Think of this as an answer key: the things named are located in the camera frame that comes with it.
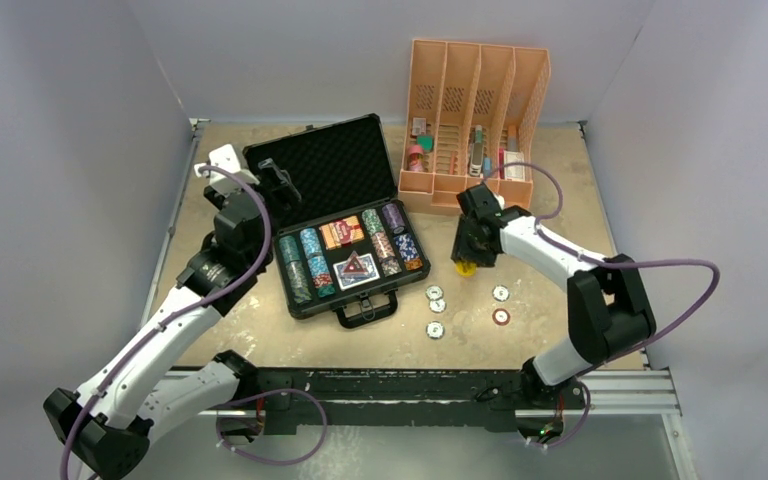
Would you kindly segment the yellow round button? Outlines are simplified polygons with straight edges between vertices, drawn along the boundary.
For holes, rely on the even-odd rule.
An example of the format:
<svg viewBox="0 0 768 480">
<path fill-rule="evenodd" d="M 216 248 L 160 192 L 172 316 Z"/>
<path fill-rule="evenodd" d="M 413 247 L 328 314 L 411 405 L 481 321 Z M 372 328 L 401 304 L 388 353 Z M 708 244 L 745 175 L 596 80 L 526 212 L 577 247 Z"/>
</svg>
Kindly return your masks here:
<svg viewBox="0 0 768 480">
<path fill-rule="evenodd" d="M 472 262 L 459 261 L 455 264 L 456 271 L 465 278 L 472 277 L 477 272 L 477 265 Z"/>
</svg>

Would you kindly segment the dark green 50 chip stack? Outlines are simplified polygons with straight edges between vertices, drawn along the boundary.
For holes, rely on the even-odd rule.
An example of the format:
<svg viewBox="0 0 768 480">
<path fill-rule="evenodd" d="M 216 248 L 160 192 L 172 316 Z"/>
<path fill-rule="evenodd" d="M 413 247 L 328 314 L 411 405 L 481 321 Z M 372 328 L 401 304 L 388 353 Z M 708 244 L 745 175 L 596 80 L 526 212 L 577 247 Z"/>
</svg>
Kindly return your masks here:
<svg viewBox="0 0 768 480">
<path fill-rule="evenodd" d="M 282 236 L 279 239 L 279 250 L 286 263 L 300 262 L 302 260 L 298 242 L 292 235 Z"/>
</svg>

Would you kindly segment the white blue 10 chip stack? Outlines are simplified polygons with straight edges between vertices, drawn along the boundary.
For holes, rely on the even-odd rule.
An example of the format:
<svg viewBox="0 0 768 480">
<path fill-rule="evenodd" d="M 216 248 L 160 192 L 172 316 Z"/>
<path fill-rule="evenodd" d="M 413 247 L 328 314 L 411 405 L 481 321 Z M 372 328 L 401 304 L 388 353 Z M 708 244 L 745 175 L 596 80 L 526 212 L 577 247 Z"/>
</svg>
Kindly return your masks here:
<svg viewBox="0 0 768 480">
<path fill-rule="evenodd" d="M 305 228 L 301 230 L 299 232 L 299 238 L 305 256 L 308 259 L 323 255 L 323 248 L 315 228 Z"/>
</svg>

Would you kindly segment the red playing card deck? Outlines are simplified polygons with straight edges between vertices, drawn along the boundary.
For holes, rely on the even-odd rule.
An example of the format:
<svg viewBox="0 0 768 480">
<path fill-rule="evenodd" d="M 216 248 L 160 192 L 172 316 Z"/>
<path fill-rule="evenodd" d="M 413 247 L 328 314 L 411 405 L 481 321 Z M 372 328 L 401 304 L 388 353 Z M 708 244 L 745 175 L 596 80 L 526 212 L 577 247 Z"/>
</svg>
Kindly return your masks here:
<svg viewBox="0 0 768 480">
<path fill-rule="evenodd" d="M 359 243 L 365 233 L 357 215 L 333 220 L 319 227 L 325 248 L 335 250 Z"/>
</svg>

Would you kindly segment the blue playing card deck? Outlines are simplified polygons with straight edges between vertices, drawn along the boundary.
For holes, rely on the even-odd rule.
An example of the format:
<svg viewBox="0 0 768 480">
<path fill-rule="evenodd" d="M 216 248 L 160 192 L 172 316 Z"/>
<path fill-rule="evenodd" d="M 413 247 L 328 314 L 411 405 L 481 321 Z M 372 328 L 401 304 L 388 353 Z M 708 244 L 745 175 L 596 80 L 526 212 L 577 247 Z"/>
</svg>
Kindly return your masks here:
<svg viewBox="0 0 768 480">
<path fill-rule="evenodd" d="M 337 262 L 333 265 L 333 270 L 337 278 L 337 283 L 341 290 L 349 290 L 351 288 L 369 284 L 380 279 L 380 273 L 378 271 L 377 266 L 375 265 L 375 261 L 372 255 L 364 254 L 360 256 L 369 270 L 369 275 L 367 277 L 355 278 L 355 279 L 343 278 L 339 273 L 339 269 L 347 259 L 341 262 Z"/>
</svg>

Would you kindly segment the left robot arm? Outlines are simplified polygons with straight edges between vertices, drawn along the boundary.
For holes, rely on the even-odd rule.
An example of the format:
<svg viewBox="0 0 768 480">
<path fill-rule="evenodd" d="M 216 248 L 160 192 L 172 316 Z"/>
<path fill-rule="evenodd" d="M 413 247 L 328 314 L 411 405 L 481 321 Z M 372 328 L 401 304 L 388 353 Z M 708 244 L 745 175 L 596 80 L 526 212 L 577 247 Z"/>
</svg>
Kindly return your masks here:
<svg viewBox="0 0 768 480">
<path fill-rule="evenodd" d="M 257 283 L 272 260 L 274 224 L 301 199 L 272 159 L 245 167 L 234 153 L 198 164 L 216 203 L 214 227 L 155 314 L 76 390 L 58 388 L 43 409 L 63 444 L 59 476 L 79 459 L 94 479 L 122 479 L 153 442 L 205 409 L 244 409 L 257 399 L 256 367 L 232 350 L 171 386 L 182 354 Z"/>
</svg>

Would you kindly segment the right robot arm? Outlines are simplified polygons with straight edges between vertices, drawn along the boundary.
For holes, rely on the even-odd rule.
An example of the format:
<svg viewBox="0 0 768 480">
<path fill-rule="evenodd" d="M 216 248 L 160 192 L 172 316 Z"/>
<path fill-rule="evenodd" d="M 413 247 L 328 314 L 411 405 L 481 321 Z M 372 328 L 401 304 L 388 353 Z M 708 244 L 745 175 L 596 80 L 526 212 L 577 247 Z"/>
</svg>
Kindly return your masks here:
<svg viewBox="0 0 768 480">
<path fill-rule="evenodd" d="M 582 249 L 541 226 L 520 206 L 505 207 L 485 185 L 457 194 L 461 209 L 451 258 L 490 268 L 514 257 L 566 294 L 567 334 L 527 360 L 520 371 L 524 399 L 544 407 L 561 385 L 651 338 L 657 329 L 639 270 L 626 255 L 612 258 Z"/>
</svg>

